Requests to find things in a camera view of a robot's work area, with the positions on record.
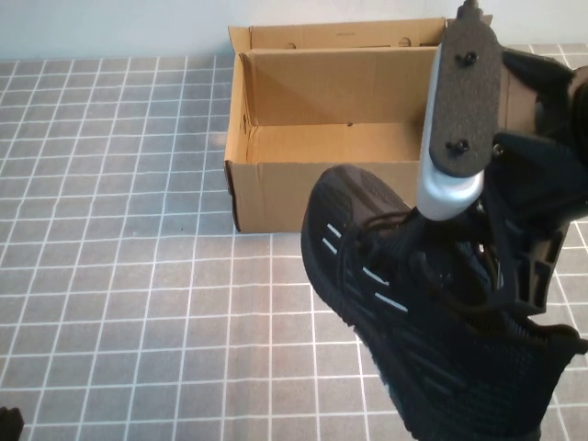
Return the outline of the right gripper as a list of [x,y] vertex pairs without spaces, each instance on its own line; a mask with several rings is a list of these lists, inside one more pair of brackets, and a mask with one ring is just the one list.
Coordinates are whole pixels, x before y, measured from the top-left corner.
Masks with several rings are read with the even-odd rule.
[[502,63],[488,197],[475,203],[475,287],[533,316],[546,311],[567,222],[587,212],[587,69],[513,49]]

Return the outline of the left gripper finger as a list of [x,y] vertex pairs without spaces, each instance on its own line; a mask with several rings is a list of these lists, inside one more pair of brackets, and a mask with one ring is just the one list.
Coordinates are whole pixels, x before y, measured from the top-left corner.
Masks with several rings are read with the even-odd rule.
[[24,420],[18,408],[0,408],[0,441],[18,441],[24,428]]

